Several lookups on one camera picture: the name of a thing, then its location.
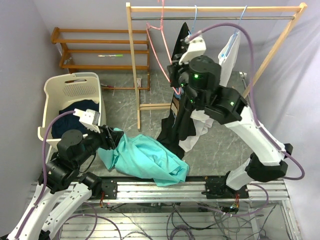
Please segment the teal t shirt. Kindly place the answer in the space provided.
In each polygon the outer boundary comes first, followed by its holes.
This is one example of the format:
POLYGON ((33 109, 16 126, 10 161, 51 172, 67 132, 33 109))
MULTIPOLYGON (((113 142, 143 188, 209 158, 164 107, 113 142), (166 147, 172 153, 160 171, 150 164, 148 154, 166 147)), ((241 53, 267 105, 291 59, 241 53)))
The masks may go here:
POLYGON ((186 181, 189 165, 154 138, 124 134, 115 149, 99 148, 97 154, 108 170, 140 179, 152 179, 158 187, 186 181))

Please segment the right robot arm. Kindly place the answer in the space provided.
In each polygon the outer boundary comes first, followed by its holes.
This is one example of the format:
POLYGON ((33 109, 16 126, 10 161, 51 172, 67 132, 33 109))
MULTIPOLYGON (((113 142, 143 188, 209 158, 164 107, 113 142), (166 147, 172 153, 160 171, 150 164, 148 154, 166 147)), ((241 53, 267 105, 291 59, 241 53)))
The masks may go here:
POLYGON ((167 67, 174 87, 181 87, 181 107, 200 110, 210 119, 232 130, 251 149, 248 160, 235 170, 228 171, 213 195, 233 197, 239 189, 258 181, 267 183, 286 176, 285 159, 293 146, 277 141, 254 117, 252 104, 232 87, 219 84, 221 67, 210 57, 197 55, 185 60, 182 53, 175 54, 167 67))

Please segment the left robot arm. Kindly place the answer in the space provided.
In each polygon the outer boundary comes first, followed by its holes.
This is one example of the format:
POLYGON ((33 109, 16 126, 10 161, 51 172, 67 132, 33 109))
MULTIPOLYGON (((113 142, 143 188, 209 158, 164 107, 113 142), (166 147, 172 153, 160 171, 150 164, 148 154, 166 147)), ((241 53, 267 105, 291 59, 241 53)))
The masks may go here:
POLYGON ((80 205, 101 195, 102 179, 91 172, 79 175, 80 167, 99 148, 114 150, 124 132, 106 125, 97 129, 86 137, 75 129, 62 135, 21 220, 2 240, 52 240, 80 205))

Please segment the pink wire hanger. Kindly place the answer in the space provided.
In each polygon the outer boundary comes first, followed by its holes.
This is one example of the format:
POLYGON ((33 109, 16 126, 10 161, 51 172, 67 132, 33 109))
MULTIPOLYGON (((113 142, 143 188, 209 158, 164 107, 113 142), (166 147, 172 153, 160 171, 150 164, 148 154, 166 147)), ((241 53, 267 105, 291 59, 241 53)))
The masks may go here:
POLYGON ((165 16, 165 1, 164 0, 158 0, 159 3, 161 3, 161 11, 160 11, 160 20, 159 20, 159 26, 152 25, 150 22, 146 22, 146 33, 147 38, 150 43, 151 50, 153 52, 153 55, 155 57, 156 63, 162 72, 164 78, 167 80, 169 84, 171 84, 171 80, 169 78, 169 75, 167 71, 165 70, 165 67, 163 65, 163 61, 161 59, 162 51, 160 50, 160 42, 162 42, 162 46, 164 48, 164 52, 166 54, 166 58, 168 62, 171 64, 171 55, 169 51, 169 47, 166 41, 166 36, 164 33, 164 16, 165 16))

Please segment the black t shirt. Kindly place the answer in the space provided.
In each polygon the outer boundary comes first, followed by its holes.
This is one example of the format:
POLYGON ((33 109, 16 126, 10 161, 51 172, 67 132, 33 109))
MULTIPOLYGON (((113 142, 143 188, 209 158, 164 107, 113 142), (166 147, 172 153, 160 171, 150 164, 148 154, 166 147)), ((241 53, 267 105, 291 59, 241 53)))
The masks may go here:
MULTIPOLYGON (((177 73, 178 58, 186 52, 187 45, 183 43, 183 39, 188 35, 189 27, 187 23, 183 23, 171 56, 172 64, 167 66, 170 85, 176 89, 180 86, 177 73)), ((193 110, 192 103, 183 91, 180 94, 174 93, 169 116, 161 120, 161 132, 156 140, 180 159, 184 157, 186 151, 179 146, 179 143, 196 134, 194 122, 191 119, 193 110)))

